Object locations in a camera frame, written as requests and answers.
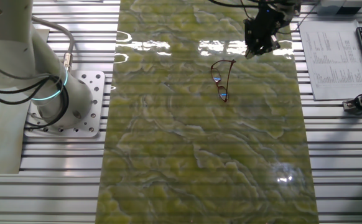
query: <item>table surface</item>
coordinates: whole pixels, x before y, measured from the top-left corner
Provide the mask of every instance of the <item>table surface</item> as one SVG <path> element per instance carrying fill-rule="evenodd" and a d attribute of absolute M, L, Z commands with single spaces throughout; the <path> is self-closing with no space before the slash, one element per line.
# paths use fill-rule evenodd
<path fill-rule="evenodd" d="M 119 5 L 34 1 L 35 16 L 75 36 L 73 69 L 105 73 L 101 132 L 94 139 L 25 138 L 20 173 L 0 175 L 0 223 L 94 222 Z M 311 8 L 302 7 L 292 29 Z M 362 26 L 362 9 L 355 18 Z M 313 13 L 306 20 L 316 19 Z M 292 38 L 320 223 L 362 223 L 362 117 L 344 113 L 341 101 L 313 100 L 299 33 Z M 60 57 L 68 48 L 68 38 L 56 30 L 51 30 L 48 43 Z"/>

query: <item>green marble surface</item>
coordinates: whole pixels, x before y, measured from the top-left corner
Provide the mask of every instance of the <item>green marble surface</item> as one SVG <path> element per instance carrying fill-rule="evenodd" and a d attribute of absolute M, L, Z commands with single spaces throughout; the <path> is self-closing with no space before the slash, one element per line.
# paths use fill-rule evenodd
<path fill-rule="evenodd" d="M 291 36 L 246 60 L 245 18 L 121 1 L 96 223 L 318 223 Z"/>

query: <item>glowing blue ring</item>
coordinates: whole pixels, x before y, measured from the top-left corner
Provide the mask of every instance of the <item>glowing blue ring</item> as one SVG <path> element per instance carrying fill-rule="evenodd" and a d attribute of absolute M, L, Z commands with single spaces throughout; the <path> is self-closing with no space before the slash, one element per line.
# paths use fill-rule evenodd
<path fill-rule="evenodd" d="M 63 83 L 64 86 L 65 86 L 65 85 L 67 84 L 67 82 L 68 82 L 68 70 L 65 70 L 65 71 L 67 72 L 67 76 L 66 76 L 66 78 L 65 78 L 65 82 Z M 51 99 L 51 98 L 53 98 L 53 97 L 58 96 L 58 94 L 60 94 L 60 93 L 61 93 L 61 90 L 58 90 L 58 92 L 54 93 L 53 95 L 51 95 L 51 96 L 49 96 L 49 97 L 42 98 L 42 99 L 32 98 L 32 100 L 40 100 L 40 101 L 42 101 L 42 100 L 49 100 L 49 99 Z"/>

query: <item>printed document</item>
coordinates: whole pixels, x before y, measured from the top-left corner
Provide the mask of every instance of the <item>printed document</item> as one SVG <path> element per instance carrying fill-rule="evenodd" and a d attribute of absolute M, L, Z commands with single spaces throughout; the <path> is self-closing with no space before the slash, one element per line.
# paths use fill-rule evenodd
<path fill-rule="evenodd" d="M 362 94 L 357 27 L 357 21 L 301 24 L 301 40 L 316 100 L 344 100 Z"/>

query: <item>mounting plate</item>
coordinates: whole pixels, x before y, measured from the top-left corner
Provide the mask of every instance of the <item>mounting plate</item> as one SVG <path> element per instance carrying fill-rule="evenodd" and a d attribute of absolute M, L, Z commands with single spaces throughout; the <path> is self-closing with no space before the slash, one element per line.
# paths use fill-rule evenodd
<path fill-rule="evenodd" d="M 82 80 L 93 95 L 91 109 L 88 115 L 78 124 L 69 129 L 58 129 L 49 126 L 44 129 L 35 129 L 32 131 L 25 130 L 25 135 L 30 138 L 92 138 L 98 134 L 100 130 L 101 109 L 104 95 L 105 74 L 101 71 L 72 71 L 73 77 Z M 44 125 L 45 121 L 34 118 L 39 114 L 36 105 L 30 104 L 29 114 L 26 121 Z"/>

